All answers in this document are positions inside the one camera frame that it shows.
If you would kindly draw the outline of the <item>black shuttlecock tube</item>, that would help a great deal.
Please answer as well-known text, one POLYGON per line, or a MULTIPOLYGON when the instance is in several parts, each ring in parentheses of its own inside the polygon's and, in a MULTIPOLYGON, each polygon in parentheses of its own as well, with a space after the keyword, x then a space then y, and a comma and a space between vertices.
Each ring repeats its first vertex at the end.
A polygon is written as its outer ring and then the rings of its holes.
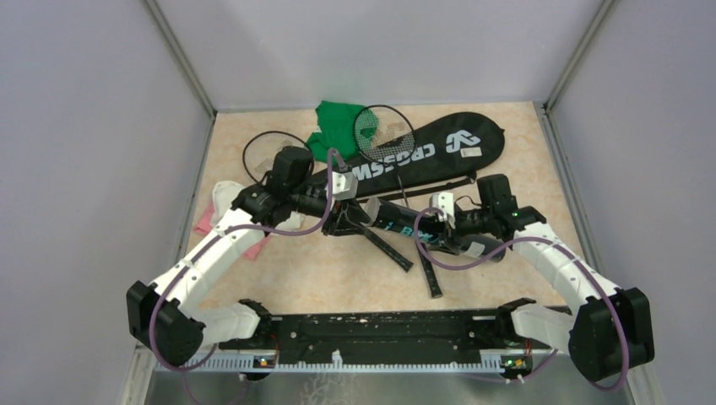
MULTIPOLYGON (((417 217, 419 212, 411 208, 399 206, 398 204, 383 200, 381 198, 379 199, 382 203, 382 206, 380 208, 376 222, 371 225, 371 227, 413 238, 415 218, 417 217)), ((434 230, 432 230, 432 226, 427 222, 427 214, 420 219, 417 235, 427 249, 427 243, 432 237, 435 236, 434 230)), ((479 254, 453 256, 482 258, 490 251, 495 250, 502 243, 500 240, 496 240, 488 235, 472 234, 461 236, 467 236, 470 239, 477 241, 479 243, 479 254)))

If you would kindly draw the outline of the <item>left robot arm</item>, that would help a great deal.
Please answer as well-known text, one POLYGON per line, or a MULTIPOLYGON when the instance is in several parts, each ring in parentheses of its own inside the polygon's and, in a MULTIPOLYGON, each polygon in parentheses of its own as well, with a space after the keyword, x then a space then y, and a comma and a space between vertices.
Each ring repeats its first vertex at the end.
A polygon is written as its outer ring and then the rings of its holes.
POLYGON ((127 290, 130 334, 175 372, 192 370, 189 360, 206 345, 216 349, 220 343, 241 339, 249 348, 265 346, 271 327, 261 320, 256 302, 244 300, 207 310, 200 304, 231 265, 267 235, 298 237, 316 232, 327 223, 335 203, 355 196, 357 181, 336 148, 328 150, 327 181, 327 196, 317 204, 319 221, 304 230, 279 228, 295 212, 288 198, 266 209, 267 214, 277 212, 277 219, 261 219, 261 208, 241 205, 259 193, 243 189, 235 205, 185 257, 150 283, 137 281, 127 290))

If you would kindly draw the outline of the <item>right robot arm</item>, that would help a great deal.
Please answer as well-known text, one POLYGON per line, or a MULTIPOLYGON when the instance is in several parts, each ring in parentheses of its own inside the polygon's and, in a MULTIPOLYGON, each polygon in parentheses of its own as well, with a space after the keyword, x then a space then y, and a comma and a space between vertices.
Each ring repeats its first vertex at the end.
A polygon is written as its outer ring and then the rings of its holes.
POLYGON ((570 249, 532 206, 518 206, 508 178, 489 175, 477 181, 480 207, 455 213, 439 202, 417 214, 445 223, 455 235, 490 234, 502 241, 473 264, 479 266, 511 249, 562 297, 567 313, 532 300, 515 300, 498 308, 497 341, 516 348, 531 339, 568 354, 579 373, 595 388, 613 392, 627 382, 631 368, 655 356, 648 297, 638 288, 624 289, 604 277, 570 249))

